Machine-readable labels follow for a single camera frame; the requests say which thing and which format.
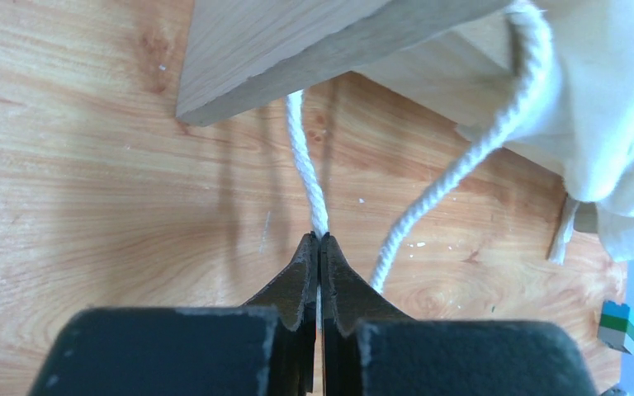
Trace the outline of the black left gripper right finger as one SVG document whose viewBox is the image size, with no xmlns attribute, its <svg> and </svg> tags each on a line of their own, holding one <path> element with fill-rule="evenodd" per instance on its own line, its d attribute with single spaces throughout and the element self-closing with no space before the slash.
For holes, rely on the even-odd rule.
<svg viewBox="0 0 634 396">
<path fill-rule="evenodd" d="M 319 244 L 327 395 L 594 395 L 576 342 L 554 323 L 417 320 Z"/>
</svg>

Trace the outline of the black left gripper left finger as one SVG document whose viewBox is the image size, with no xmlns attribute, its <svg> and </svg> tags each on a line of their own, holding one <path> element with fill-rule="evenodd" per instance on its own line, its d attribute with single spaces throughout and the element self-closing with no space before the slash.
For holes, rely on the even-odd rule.
<svg viewBox="0 0 634 396">
<path fill-rule="evenodd" d="M 33 395 L 305 395 L 314 388 L 313 233 L 234 307 L 99 307 L 61 329 Z"/>
</svg>

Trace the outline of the wooden pet bed frame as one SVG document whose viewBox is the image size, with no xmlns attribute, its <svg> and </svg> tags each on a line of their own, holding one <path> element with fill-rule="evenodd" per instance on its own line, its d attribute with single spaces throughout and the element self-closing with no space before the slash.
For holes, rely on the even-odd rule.
<svg viewBox="0 0 634 396">
<path fill-rule="evenodd" d="M 177 118 L 207 126 L 355 72 L 461 125 L 508 100 L 509 1 L 198 1 Z"/>
</svg>

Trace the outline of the yellow duck print blanket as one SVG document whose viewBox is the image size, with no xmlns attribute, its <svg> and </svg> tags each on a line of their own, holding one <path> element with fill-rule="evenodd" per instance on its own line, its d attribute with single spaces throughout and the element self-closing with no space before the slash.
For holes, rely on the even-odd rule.
<svg viewBox="0 0 634 396">
<path fill-rule="evenodd" d="M 551 79 L 511 141 L 557 162 L 569 196 L 595 206 L 611 258 L 634 260 L 634 1 L 550 1 L 542 13 Z"/>
</svg>

